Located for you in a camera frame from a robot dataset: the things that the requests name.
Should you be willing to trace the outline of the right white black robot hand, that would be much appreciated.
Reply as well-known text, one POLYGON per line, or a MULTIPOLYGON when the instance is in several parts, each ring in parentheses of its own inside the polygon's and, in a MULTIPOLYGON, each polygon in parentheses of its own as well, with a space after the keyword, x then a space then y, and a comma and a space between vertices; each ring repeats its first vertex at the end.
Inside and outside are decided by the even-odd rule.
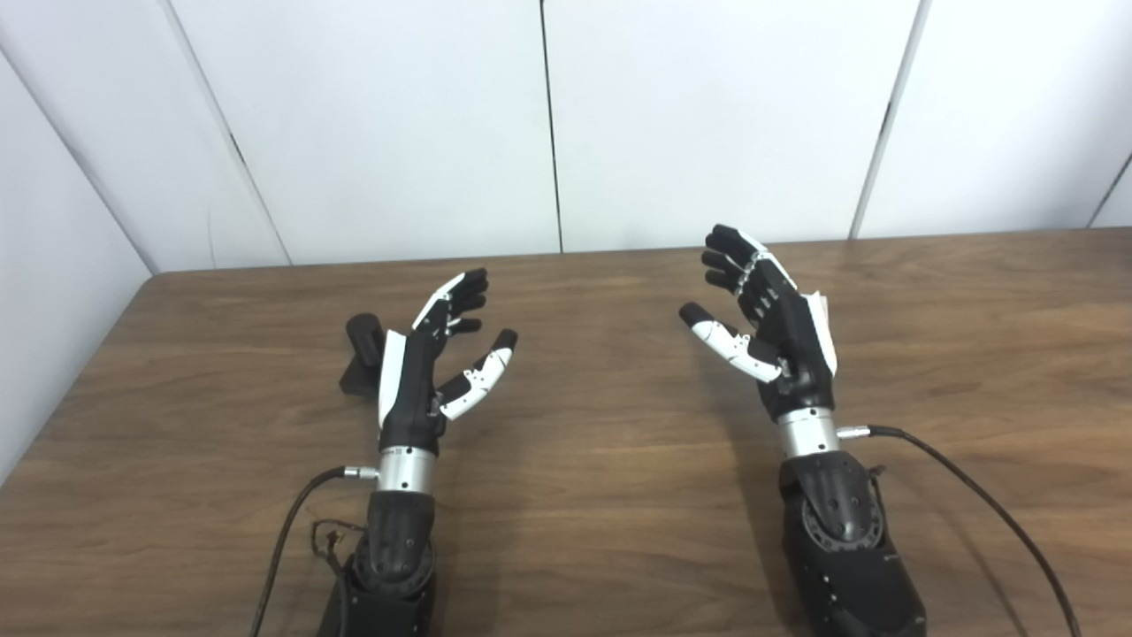
POLYGON ((705 236, 702 262, 707 285, 736 299, 752 332, 719 321, 698 303, 685 303, 679 316, 724 362, 756 380, 769 416, 837 408, 826 298, 800 293, 767 246, 721 223, 705 236))

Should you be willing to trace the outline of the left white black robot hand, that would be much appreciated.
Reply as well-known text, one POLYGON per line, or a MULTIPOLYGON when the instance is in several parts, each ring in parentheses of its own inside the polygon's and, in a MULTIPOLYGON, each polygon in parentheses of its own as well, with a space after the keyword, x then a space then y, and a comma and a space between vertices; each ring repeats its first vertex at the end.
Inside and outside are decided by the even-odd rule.
POLYGON ((484 401, 511 363, 517 332, 505 329, 482 358, 437 384, 435 367, 441 351, 458 334, 481 330, 470 311, 486 305, 486 269, 462 272, 429 296, 408 334, 389 330, 379 375, 379 451, 413 448, 440 454, 447 424, 484 401))

